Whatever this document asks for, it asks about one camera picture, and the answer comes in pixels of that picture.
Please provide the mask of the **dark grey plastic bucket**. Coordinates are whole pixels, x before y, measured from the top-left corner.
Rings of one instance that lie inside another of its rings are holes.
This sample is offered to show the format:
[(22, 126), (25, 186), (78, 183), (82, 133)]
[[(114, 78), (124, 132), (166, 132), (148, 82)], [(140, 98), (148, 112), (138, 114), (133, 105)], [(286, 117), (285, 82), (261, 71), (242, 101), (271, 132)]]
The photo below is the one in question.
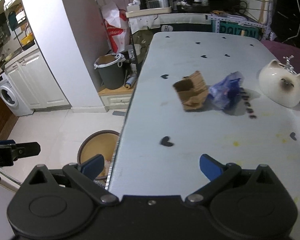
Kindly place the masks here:
[(122, 65), (125, 61), (125, 56), (118, 53), (100, 56), (94, 62), (94, 69), (99, 73), (107, 89), (115, 90), (123, 86), (125, 74), (123, 73)]

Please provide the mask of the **white low drawer cabinet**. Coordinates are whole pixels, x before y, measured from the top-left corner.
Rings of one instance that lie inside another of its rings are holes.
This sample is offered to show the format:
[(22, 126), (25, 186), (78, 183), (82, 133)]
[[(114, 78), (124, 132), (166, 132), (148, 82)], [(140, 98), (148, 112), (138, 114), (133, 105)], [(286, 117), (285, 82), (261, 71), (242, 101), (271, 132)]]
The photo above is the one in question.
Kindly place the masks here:
[(127, 109), (134, 92), (134, 88), (127, 89), (122, 86), (118, 89), (102, 87), (98, 92), (106, 110)]

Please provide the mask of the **round brown trash bin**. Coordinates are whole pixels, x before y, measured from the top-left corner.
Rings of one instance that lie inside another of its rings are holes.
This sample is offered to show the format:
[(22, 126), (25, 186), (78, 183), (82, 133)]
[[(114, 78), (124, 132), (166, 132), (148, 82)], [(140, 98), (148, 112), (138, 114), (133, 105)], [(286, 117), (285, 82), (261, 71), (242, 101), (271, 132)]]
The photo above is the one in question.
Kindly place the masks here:
[[(119, 132), (113, 130), (102, 130), (90, 135), (78, 150), (77, 162), (84, 163), (97, 154), (101, 154), (104, 159), (111, 161), (118, 138)], [(104, 176), (102, 171), (96, 179), (106, 180), (107, 176)]]

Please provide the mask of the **blue plastic wrapper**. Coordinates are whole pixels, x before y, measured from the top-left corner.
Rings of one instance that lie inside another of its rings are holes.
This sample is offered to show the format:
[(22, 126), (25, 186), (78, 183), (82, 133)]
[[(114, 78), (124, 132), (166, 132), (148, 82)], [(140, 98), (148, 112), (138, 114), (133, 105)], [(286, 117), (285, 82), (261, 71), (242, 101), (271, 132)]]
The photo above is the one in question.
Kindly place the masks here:
[(231, 109), (238, 102), (243, 79), (241, 72), (234, 72), (210, 86), (208, 98), (213, 106), (221, 110)]

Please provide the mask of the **blue white spray can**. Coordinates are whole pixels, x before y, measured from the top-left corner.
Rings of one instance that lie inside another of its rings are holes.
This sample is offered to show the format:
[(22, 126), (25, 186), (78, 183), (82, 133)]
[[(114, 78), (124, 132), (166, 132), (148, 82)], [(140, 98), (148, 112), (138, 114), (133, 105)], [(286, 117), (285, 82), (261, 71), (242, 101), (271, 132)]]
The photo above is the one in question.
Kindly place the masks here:
[(125, 82), (125, 87), (127, 89), (131, 89), (134, 86), (134, 83), (136, 82), (136, 78), (137, 78), (136, 73), (130, 74), (127, 81)]

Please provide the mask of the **grey floor mat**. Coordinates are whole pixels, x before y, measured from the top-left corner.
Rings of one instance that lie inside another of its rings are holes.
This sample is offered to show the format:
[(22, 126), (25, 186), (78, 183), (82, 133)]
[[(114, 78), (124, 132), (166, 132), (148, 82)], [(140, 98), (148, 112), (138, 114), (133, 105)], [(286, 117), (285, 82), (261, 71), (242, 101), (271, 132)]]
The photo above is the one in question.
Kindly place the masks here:
[(126, 111), (113, 111), (112, 115), (115, 115), (115, 116), (126, 116)]

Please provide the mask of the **white kitchen cabinet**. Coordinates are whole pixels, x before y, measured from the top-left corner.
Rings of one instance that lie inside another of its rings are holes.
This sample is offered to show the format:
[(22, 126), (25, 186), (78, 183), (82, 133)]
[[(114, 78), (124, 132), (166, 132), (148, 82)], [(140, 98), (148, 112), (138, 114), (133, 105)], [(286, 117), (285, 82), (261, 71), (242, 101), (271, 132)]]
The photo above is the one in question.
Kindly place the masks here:
[(31, 109), (70, 106), (38, 48), (12, 59), (5, 73)]

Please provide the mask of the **white ceramic cat figurine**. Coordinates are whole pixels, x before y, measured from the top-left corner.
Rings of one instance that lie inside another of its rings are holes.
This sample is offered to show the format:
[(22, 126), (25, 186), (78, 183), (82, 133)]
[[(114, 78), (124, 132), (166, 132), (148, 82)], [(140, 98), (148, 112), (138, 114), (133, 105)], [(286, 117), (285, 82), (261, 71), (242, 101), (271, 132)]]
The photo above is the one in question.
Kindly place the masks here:
[(293, 55), (285, 57), (285, 63), (272, 60), (262, 68), (258, 81), (260, 90), (272, 101), (288, 108), (300, 103), (300, 73), (291, 64)]

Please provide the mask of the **red white plastic bag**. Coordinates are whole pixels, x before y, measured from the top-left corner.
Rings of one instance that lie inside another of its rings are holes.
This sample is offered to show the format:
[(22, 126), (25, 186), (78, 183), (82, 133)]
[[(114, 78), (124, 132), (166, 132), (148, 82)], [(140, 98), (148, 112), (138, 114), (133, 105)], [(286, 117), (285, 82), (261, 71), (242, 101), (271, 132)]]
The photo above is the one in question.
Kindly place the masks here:
[(119, 9), (114, 2), (104, 5), (101, 9), (110, 45), (114, 53), (126, 50), (130, 43), (129, 23), (126, 11)]

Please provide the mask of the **white tissue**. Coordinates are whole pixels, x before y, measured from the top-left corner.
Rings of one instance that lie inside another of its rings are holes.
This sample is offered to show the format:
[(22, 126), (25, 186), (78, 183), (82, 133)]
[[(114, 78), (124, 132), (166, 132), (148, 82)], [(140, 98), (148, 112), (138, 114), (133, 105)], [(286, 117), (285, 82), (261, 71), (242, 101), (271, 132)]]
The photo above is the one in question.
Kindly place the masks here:
[(110, 166), (111, 166), (111, 161), (105, 159), (105, 160), (104, 160), (104, 169), (103, 169), (104, 176), (107, 176), (107, 175), (108, 175)]

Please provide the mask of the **white washing machine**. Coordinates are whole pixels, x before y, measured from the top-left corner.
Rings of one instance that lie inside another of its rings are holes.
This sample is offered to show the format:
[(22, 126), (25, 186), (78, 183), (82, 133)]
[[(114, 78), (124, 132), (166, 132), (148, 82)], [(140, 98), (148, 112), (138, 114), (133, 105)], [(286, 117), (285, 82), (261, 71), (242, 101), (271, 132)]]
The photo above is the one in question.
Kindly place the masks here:
[(10, 111), (17, 117), (32, 115), (34, 113), (19, 95), (5, 73), (0, 74), (0, 97)]

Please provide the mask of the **brown cardboard box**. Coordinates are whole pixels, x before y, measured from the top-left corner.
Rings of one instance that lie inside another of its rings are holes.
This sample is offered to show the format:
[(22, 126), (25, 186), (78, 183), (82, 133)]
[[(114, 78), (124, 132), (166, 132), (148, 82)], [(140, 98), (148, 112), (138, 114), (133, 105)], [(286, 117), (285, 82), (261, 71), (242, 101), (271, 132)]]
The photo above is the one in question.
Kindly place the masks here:
[(203, 107), (209, 90), (200, 71), (184, 76), (173, 84), (184, 111), (196, 111)]

